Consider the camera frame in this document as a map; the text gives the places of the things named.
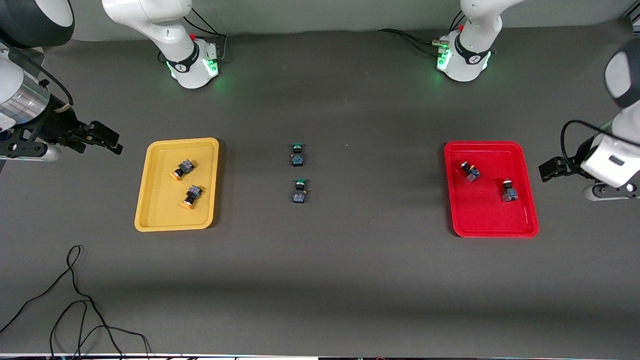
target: red tray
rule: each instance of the red tray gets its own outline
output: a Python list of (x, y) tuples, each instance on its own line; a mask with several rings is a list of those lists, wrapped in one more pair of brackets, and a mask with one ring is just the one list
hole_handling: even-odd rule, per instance
[[(540, 227), (524, 152), (515, 142), (449, 142), (444, 147), (453, 229), (464, 238), (532, 238)], [(480, 171), (473, 183), (460, 164)], [(519, 199), (502, 201), (502, 182), (513, 181)]]

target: tray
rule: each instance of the tray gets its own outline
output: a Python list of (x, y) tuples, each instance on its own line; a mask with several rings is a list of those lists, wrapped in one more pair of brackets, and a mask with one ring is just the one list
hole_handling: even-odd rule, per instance
[[(524, 152), (515, 142), (449, 142), (444, 148), (451, 217), (464, 238), (532, 238), (540, 227)], [(469, 182), (460, 164), (480, 171)], [(513, 181), (519, 199), (502, 201), (502, 182)]]
[[(142, 172), (135, 225), (138, 231), (205, 229), (213, 222), (220, 145), (214, 138), (158, 141), (149, 145)], [(170, 172), (185, 159), (196, 169), (181, 181)], [(193, 209), (180, 204), (191, 185), (204, 192)]]

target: table surface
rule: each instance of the table surface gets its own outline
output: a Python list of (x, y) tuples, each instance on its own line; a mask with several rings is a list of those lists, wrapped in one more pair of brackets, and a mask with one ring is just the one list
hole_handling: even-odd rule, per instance
[[(393, 34), (238, 36), (221, 76), (198, 90), (174, 82), (151, 41), (52, 49), (45, 66), (79, 119), (118, 131), (124, 152), (67, 149), (4, 167), (0, 322), (81, 244), (81, 289), (155, 352), (637, 358), (639, 204), (588, 202), (586, 180), (543, 184), (537, 171), (560, 153), (567, 120), (617, 114), (603, 72), (631, 36), (622, 20), (506, 29), (486, 72), (464, 84)], [(589, 135), (571, 129), (569, 147)], [(223, 144), (214, 226), (137, 232), (147, 146), (205, 136)], [(536, 238), (452, 234), (450, 140), (522, 145)], [(293, 142), (307, 145), (303, 168), (288, 164)], [(298, 177), (310, 179), (304, 205), (289, 202)], [(76, 298), (64, 279), (0, 335), (0, 352), (48, 351)], [(80, 316), (60, 325), (58, 350), (73, 351)], [(143, 351), (138, 338), (116, 340)], [(104, 334), (92, 345), (114, 352)]]

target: robotic arm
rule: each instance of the robotic arm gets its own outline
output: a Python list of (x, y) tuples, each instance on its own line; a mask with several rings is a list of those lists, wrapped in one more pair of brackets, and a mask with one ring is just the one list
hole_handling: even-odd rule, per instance
[(460, 0), (467, 16), (463, 30), (440, 37), (437, 69), (451, 79), (472, 81), (486, 68), (491, 45), (502, 30), (500, 14), (524, 0)]
[(35, 64), (16, 47), (62, 45), (73, 30), (68, 0), (0, 0), (0, 160), (56, 160), (56, 144), (77, 152), (90, 144), (121, 153), (116, 132), (97, 121), (78, 121), (71, 99), (61, 101), (47, 90), (48, 81), (9, 59), (15, 52)]
[[(604, 80), (622, 110), (582, 143), (574, 157), (558, 156), (540, 165), (540, 176), (543, 182), (574, 174), (594, 179), (596, 184), (583, 191), (589, 200), (635, 199), (640, 196), (640, 39), (627, 42), (612, 56)], [(584, 124), (572, 120), (563, 134), (572, 122)]]
[(191, 11), (191, 0), (102, 0), (102, 7), (111, 20), (149, 37), (183, 87), (200, 88), (218, 75), (216, 46), (192, 39), (178, 22)]

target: yellow tray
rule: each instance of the yellow tray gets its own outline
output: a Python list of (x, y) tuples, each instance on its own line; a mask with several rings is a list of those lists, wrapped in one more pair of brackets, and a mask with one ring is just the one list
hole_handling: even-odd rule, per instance
[[(167, 140), (149, 145), (136, 208), (136, 229), (147, 232), (209, 227), (213, 222), (219, 149), (214, 138)], [(170, 172), (185, 159), (191, 160), (196, 168), (177, 181)], [(191, 185), (201, 187), (203, 193), (189, 210), (180, 204)]]

